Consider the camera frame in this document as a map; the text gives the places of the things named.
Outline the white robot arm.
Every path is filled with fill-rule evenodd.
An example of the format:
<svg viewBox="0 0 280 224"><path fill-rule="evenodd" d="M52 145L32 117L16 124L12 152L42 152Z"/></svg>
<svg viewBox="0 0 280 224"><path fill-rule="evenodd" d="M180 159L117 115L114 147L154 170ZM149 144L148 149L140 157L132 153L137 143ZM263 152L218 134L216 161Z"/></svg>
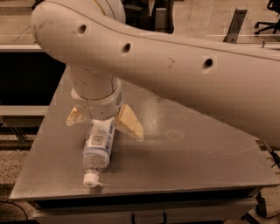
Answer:
<svg viewBox="0 0 280 224"><path fill-rule="evenodd" d="M105 120L127 81L280 144L278 52L140 30L120 0L43 0L31 14L42 50L66 64L79 112Z"/></svg>

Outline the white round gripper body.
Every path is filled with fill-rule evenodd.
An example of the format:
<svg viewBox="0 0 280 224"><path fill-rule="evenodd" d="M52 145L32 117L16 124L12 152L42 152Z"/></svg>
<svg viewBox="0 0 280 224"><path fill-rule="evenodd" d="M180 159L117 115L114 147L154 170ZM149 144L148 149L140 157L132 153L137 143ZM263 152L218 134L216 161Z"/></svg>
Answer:
<svg viewBox="0 0 280 224"><path fill-rule="evenodd" d="M95 120L108 120L116 115L123 105L123 92L120 82L117 83L116 90L100 100L89 100L78 96L72 89L71 96L77 111L84 116Z"/></svg>

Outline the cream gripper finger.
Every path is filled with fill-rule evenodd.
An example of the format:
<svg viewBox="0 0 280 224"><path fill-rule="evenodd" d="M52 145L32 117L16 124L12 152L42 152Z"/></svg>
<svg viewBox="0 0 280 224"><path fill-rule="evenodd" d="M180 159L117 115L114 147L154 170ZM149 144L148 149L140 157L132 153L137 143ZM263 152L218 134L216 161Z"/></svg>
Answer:
<svg viewBox="0 0 280 224"><path fill-rule="evenodd" d="M77 108L73 108L68 118L66 119L67 126L73 126L77 123L82 123L87 119Z"/></svg>
<svg viewBox="0 0 280 224"><path fill-rule="evenodd" d="M115 128L132 139L144 140L144 128L128 104L123 104L115 116Z"/></svg>

